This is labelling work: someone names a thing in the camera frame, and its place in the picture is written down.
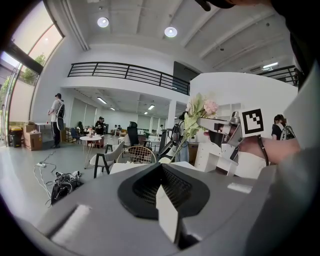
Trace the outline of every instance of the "white shelf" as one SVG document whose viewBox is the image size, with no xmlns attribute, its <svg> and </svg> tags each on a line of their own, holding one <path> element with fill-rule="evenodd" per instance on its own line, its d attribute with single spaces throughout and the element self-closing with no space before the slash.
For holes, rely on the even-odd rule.
<svg viewBox="0 0 320 256">
<path fill-rule="evenodd" d="M 217 111 L 217 119 L 222 120 L 230 120 L 234 111 L 239 111 L 242 109 L 241 103 L 231 103 L 231 104 L 224 104 L 219 105 Z"/>
</svg>

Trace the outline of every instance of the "tree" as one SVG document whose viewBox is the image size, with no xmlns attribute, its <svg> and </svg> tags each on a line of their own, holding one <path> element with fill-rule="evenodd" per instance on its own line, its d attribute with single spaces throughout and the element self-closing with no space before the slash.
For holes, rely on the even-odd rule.
<svg viewBox="0 0 320 256">
<path fill-rule="evenodd" d="M 0 106 L 2 106 L 2 104 L 4 103 L 6 90 L 7 90 L 8 84 L 9 84 L 9 80 L 10 80 L 10 77 L 8 76 L 6 78 L 6 80 L 4 81 L 3 85 L 1 86 L 1 89 L 0 89 Z"/>
<path fill-rule="evenodd" d="M 42 53 L 38 57 L 34 59 L 36 62 L 38 62 L 41 66 L 43 66 L 46 62 L 46 56 Z M 38 74 L 32 71 L 31 69 L 27 68 L 25 72 L 20 76 L 23 81 L 28 85 L 34 85 L 35 80 L 37 78 Z"/>
</svg>

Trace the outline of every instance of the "power strip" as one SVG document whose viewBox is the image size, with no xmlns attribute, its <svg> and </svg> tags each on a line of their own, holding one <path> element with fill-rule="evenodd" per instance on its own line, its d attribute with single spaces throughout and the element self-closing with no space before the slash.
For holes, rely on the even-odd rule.
<svg viewBox="0 0 320 256">
<path fill-rule="evenodd" d="M 39 162 L 36 164 L 36 166 L 39 166 L 39 167 L 46 167 L 46 165 L 45 165 L 44 163 L 39 163 Z"/>
</svg>

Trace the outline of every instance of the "white ceiling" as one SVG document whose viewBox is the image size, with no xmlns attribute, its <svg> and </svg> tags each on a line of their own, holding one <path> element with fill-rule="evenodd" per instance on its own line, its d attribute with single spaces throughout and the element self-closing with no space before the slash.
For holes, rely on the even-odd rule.
<svg viewBox="0 0 320 256">
<path fill-rule="evenodd" d="M 124 36 L 142 41 L 148 37 L 158 44 L 189 51 L 214 71 L 246 72 L 272 62 L 279 62 L 279 67 L 292 64 L 285 22 L 264 5 L 231 9 L 212 6 L 210 12 L 205 12 L 194 0 L 70 0 L 70 3 L 89 45 Z M 98 27 L 100 17 L 109 19 L 107 28 Z M 176 37 L 164 36 L 168 26 L 177 29 Z M 150 40 L 147 47 L 154 49 L 155 41 Z"/>
<path fill-rule="evenodd" d="M 113 88 L 77 88 L 75 89 L 86 97 L 100 104 L 106 110 L 110 107 L 116 111 L 137 113 L 147 116 L 168 118 L 170 100 L 149 94 L 143 94 L 135 91 L 113 89 Z M 101 97 L 107 104 L 100 102 L 97 97 Z M 148 110 L 150 105 L 154 105 L 152 110 Z M 186 104 L 176 103 L 176 117 L 179 117 L 186 109 Z"/>
</svg>

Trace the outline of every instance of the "concrete floor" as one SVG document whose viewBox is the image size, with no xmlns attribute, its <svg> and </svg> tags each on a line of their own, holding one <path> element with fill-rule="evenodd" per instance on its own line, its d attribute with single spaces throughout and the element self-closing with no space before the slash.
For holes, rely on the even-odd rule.
<svg viewBox="0 0 320 256">
<path fill-rule="evenodd" d="M 107 134 L 104 143 L 118 145 L 118 137 Z M 10 211 L 15 216 L 29 221 L 35 227 L 43 214 L 48 210 L 50 202 L 45 205 L 49 197 L 34 176 L 34 165 L 46 159 L 47 163 L 56 165 L 56 170 L 51 173 L 54 166 L 47 165 L 42 169 L 44 182 L 54 181 L 55 172 L 72 173 L 80 171 L 81 181 L 88 182 L 94 178 L 94 168 L 84 169 L 84 160 L 88 148 L 83 153 L 83 145 L 75 143 L 62 143 L 61 148 L 30 151 L 24 147 L 5 147 L 0 144 L 0 192 Z M 104 153 L 104 149 L 92 149 L 91 156 Z M 40 183 L 40 169 L 35 167 L 36 177 Z"/>
</svg>

